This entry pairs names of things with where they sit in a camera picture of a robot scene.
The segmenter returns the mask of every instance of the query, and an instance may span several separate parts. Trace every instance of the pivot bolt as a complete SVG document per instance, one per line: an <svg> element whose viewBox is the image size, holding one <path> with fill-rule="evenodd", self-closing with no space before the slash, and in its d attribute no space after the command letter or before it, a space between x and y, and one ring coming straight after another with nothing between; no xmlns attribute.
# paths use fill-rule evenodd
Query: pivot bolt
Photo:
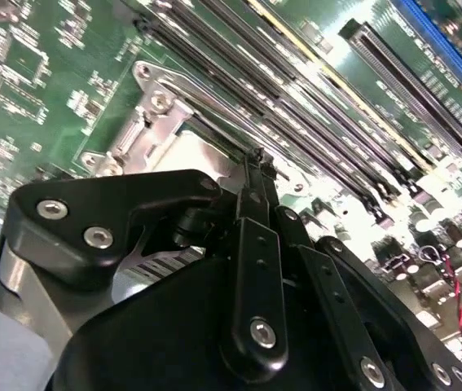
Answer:
<svg viewBox="0 0 462 391"><path fill-rule="evenodd" d="M292 209L285 209L285 214L293 221L297 220L297 214Z"/></svg>
<svg viewBox="0 0 462 391"><path fill-rule="evenodd" d="M462 383L462 371L458 367L451 367L451 371L457 379Z"/></svg>
<svg viewBox="0 0 462 391"><path fill-rule="evenodd" d="M432 369L433 369L433 373L435 374L435 376L444 384L444 385L450 385L451 384L451 378L450 378L450 375L448 375L448 372L446 372L446 370L441 367L439 364L437 364L436 362L434 362L432 364Z"/></svg>
<svg viewBox="0 0 462 391"><path fill-rule="evenodd" d="M376 387L382 389L385 387L385 377L381 369L368 357L363 357L361 363L361 371L365 377Z"/></svg>
<svg viewBox="0 0 462 391"><path fill-rule="evenodd" d="M113 244L113 235L101 226L91 226L84 231L84 241L91 247L104 250Z"/></svg>
<svg viewBox="0 0 462 391"><path fill-rule="evenodd" d="M216 189L216 183L209 178L203 178L200 182L201 186L205 187L207 190Z"/></svg>
<svg viewBox="0 0 462 391"><path fill-rule="evenodd" d="M276 334L264 320L256 319L250 323L250 335L262 348L272 349L276 344Z"/></svg>
<svg viewBox="0 0 462 391"><path fill-rule="evenodd" d="M343 251L343 243L338 239L331 239L330 240L330 247L332 247L338 253Z"/></svg>
<svg viewBox="0 0 462 391"><path fill-rule="evenodd" d="M37 213L48 220L60 220L68 216L68 207L57 200L44 200L37 204Z"/></svg>

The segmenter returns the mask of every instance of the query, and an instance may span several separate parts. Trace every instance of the metal bracket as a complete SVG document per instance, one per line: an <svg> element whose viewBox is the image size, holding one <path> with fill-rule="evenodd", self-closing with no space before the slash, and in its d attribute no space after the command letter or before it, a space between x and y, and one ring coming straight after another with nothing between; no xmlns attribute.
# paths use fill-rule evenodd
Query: metal bracket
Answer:
<svg viewBox="0 0 462 391"><path fill-rule="evenodd" d="M348 387L360 383L361 389L404 390L377 353L332 259L314 250L295 212L279 206L275 216L288 246L286 256L296 263L297 275L308 285L311 300L315 299L321 309L327 332L334 340L342 361L342 368L337 368L338 378L346 381Z"/></svg>
<svg viewBox="0 0 462 391"><path fill-rule="evenodd" d="M288 360L279 238L269 228L263 183L272 182L271 189L274 179L264 177L261 158L253 154L243 163L244 187L231 232L231 306L220 343L227 366L248 383L271 379Z"/></svg>
<svg viewBox="0 0 462 391"><path fill-rule="evenodd" d="M82 324L113 304L111 289L76 292L5 244L0 257L0 311L44 338L55 357Z"/></svg>
<svg viewBox="0 0 462 391"><path fill-rule="evenodd" d="M106 156L95 165L96 176L147 172L156 148L167 145L167 140L193 114L189 106L158 81L146 82L143 93Z"/></svg>

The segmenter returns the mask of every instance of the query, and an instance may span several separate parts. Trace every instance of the mounting hole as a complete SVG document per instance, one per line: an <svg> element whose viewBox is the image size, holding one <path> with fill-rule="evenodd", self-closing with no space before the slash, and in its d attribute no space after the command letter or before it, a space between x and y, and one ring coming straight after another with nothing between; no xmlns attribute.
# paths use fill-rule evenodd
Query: mounting hole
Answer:
<svg viewBox="0 0 462 391"><path fill-rule="evenodd" d="M334 299L336 299L336 301L337 301L339 304L344 304L344 303L345 303L345 299L343 298L343 296L340 295L340 294L337 293L337 292L334 292Z"/></svg>
<svg viewBox="0 0 462 391"><path fill-rule="evenodd" d="M323 269L324 273L328 276L331 276L332 275L332 271L330 270L330 268L328 266L323 266L321 269Z"/></svg>
<svg viewBox="0 0 462 391"><path fill-rule="evenodd" d="M86 156L84 158L84 164L87 167L95 167L95 159L93 158L93 156Z"/></svg>
<svg viewBox="0 0 462 391"><path fill-rule="evenodd" d="M268 267L268 265L266 264L266 262L263 259L258 259L256 261L256 265L260 266L264 270Z"/></svg>

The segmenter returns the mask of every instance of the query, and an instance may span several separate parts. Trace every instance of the green circuit board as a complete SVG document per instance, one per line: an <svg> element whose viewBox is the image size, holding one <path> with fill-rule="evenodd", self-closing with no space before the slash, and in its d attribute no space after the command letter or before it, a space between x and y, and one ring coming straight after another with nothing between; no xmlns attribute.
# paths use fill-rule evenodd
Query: green circuit board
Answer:
<svg viewBox="0 0 462 391"><path fill-rule="evenodd" d="M221 37L235 46L246 46L247 42L202 2L193 0L189 4ZM443 156L449 155L434 130L399 102L391 88L338 35L349 19L368 22L462 123L462 83L443 68L442 62L432 61L430 52L421 49L419 34L392 3L285 0L263 4L433 165L438 156L429 149L432 143ZM105 152L142 94L130 71L138 59L191 75L227 98L210 76L192 67L188 59L117 18L113 7L120 5L124 4L117 0L23 0L18 16L0 23L0 205L6 204L17 186L39 179L41 167L73 177L89 175L81 154ZM249 25L266 31L265 20L247 2L227 5ZM136 1L131 6L143 8ZM359 20L359 15L366 17ZM228 72L241 77L239 70L200 39L188 39ZM354 121L369 121L339 90L317 86ZM340 128L330 125L329 130L345 137ZM374 128L372 136L401 157L397 144L384 130ZM289 155L297 156L290 142L284 145ZM452 186L462 197L462 165Z"/></svg>

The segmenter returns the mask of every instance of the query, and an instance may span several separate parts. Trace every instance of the capacitor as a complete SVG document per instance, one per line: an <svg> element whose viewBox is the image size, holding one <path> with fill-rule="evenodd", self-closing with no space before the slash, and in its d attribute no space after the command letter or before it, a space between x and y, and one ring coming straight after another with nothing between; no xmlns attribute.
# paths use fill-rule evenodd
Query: capacitor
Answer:
<svg viewBox="0 0 462 391"><path fill-rule="evenodd" d="M426 232L433 228L432 221L420 211L411 214L410 223L416 228L417 232Z"/></svg>
<svg viewBox="0 0 462 391"><path fill-rule="evenodd" d="M435 222L440 222L447 218L447 210L442 207L442 205L432 198L431 200L427 201L424 205L426 211L430 214L432 220Z"/></svg>
<svg viewBox="0 0 462 391"><path fill-rule="evenodd" d="M399 257L404 250L395 238L386 237L383 243L374 248L374 253L379 263L384 265L389 259Z"/></svg>
<svg viewBox="0 0 462 391"><path fill-rule="evenodd" d="M435 235L432 231L427 231L416 235L416 243L419 247L433 246L435 248L439 248L441 245L437 235Z"/></svg>
<svg viewBox="0 0 462 391"><path fill-rule="evenodd" d="M419 271L419 266L416 264L416 262L410 258L407 263L406 263L406 268L407 268L407 273L410 275L414 275Z"/></svg>
<svg viewBox="0 0 462 391"><path fill-rule="evenodd" d="M408 277L406 267L401 265L401 266L395 268L394 269L394 275L395 275L395 279L397 281L403 281L404 279L406 279Z"/></svg>
<svg viewBox="0 0 462 391"><path fill-rule="evenodd" d="M453 240L455 246L458 248L462 248L462 231L454 222L448 222L446 224L446 233Z"/></svg>

